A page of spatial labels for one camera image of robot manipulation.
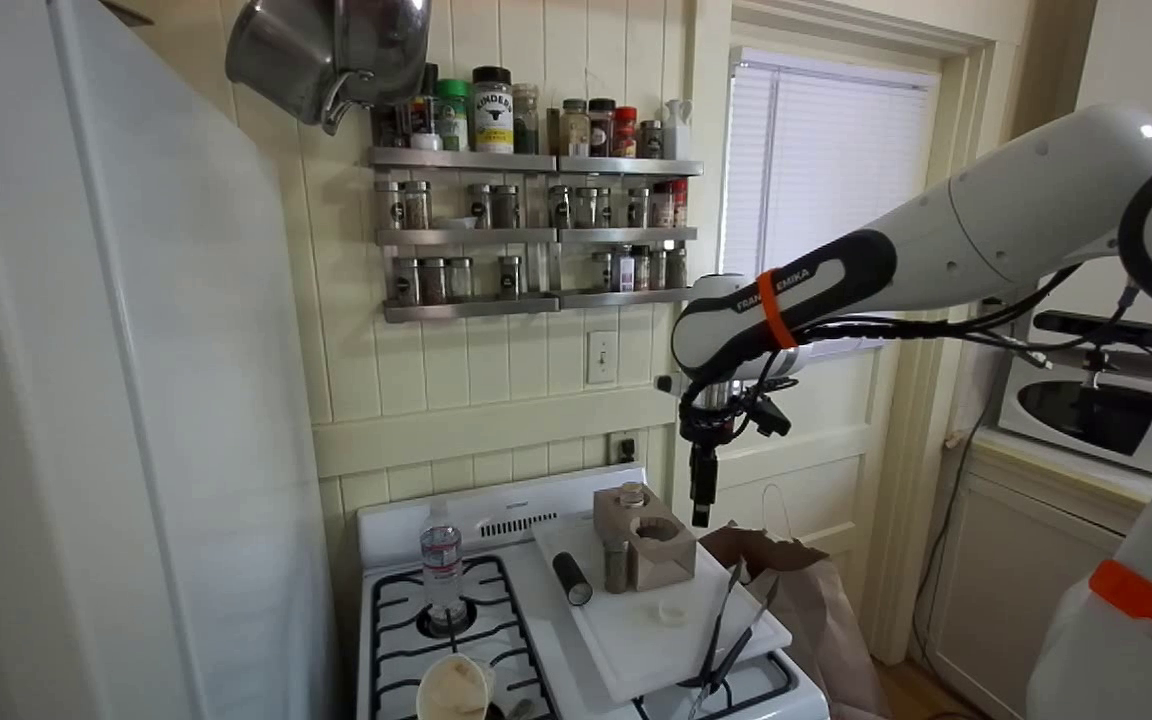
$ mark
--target white cabinet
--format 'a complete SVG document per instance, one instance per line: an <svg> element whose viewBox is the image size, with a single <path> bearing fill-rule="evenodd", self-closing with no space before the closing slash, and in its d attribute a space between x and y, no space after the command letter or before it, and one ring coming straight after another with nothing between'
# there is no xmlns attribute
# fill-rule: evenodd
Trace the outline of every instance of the white cabinet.
<svg viewBox="0 0 1152 720"><path fill-rule="evenodd" d="M1019 718L1059 595L1126 532L1152 479L982 433L966 458L927 647L986 718Z"/></svg>

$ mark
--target cup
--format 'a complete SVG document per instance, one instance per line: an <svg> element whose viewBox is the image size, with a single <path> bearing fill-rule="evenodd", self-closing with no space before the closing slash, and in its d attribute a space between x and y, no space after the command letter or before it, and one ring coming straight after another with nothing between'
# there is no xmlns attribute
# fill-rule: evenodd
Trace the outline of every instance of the cup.
<svg viewBox="0 0 1152 720"><path fill-rule="evenodd" d="M484 720L492 709L492 674L465 653L424 668L415 720Z"/></svg>

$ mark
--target cutting board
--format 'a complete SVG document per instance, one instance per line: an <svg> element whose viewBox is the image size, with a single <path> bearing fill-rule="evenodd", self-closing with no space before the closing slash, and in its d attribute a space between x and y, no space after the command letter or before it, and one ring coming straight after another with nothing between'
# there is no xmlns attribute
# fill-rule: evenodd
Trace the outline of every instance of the cutting board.
<svg viewBox="0 0 1152 720"><path fill-rule="evenodd" d="M573 621L588 644L588 656L617 705L643 694L693 681L704 661L712 617L725 601L726 568L695 548L695 576L653 593L602 593L602 548L588 515L560 515L532 525L542 568L550 556L573 551L591 585L591 601L573 607ZM717 656L751 624L756 601L735 585ZM788 644L788 629L765 611L742 656L760 656Z"/></svg>

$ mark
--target white gas stove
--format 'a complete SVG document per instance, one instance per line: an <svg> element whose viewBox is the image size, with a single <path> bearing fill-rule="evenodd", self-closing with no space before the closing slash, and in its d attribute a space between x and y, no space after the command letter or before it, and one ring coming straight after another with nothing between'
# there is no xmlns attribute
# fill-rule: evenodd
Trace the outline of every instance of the white gas stove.
<svg viewBox="0 0 1152 720"><path fill-rule="evenodd" d="M492 668L492 718L506 720L828 720L821 688L779 647L742 656L712 694L654 688L618 705L606 696L565 589L526 529L588 515L591 493L618 485L647 485L647 478L618 466L438 495L465 535L458 595L468 617L458 631L438 631L429 621L418 529L433 501L358 513L357 718L415 718L418 674L447 653L465 653Z"/></svg>

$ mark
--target shelf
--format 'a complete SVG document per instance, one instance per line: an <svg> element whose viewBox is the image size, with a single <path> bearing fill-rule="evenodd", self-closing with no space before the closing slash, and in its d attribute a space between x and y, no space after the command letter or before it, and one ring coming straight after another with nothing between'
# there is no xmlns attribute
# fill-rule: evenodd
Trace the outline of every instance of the shelf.
<svg viewBox="0 0 1152 720"><path fill-rule="evenodd" d="M560 228L565 243L658 243L695 241L695 228Z"/></svg>
<svg viewBox="0 0 1152 720"><path fill-rule="evenodd" d="M560 177L695 177L695 162L560 155Z"/></svg>
<svg viewBox="0 0 1152 720"><path fill-rule="evenodd" d="M565 308L628 308L628 304L679 304L689 289L658 289L658 291L565 291Z"/></svg>
<svg viewBox="0 0 1152 720"><path fill-rule="evenodd" d="M550 243L550 228L384 228L381 243L403 248L484 248L484 243Z"/></svg>
<svg viewBox="0 0 1152 720"><path fill-rule="evenodd" d="M556 298L518 298L518 302L471 302L471 304L384 304L384 321L457 321L457 315L518 315L518 312L556 312Z"/></svg>
<svg viewBox="0 0 1152 720"><path fill-rule="evenodd" d="M412 151L412 148L372 148L369 165L412 171L556 171L550 155Z"/></svg>

